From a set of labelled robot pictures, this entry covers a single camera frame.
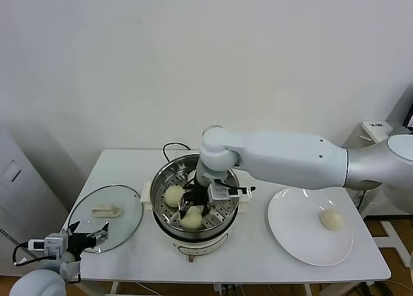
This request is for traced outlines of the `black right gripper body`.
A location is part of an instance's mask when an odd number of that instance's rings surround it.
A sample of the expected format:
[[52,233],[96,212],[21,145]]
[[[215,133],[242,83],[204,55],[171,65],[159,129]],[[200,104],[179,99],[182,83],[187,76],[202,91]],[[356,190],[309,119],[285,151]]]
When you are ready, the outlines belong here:
[[201,206],[204,202],[209,202],[207,188],[199,183],[186,183],[183,189],[182,199],[192,201],[192,206]]

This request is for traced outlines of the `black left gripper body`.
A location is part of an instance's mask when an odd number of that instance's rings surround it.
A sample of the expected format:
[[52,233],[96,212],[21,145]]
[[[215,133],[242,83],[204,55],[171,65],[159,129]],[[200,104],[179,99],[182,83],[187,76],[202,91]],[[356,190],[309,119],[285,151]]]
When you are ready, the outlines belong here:
[[68,236],[67,250],[72,254],[81,254],[88,248],[96,246],[96,238],[88,233],[73,233]]

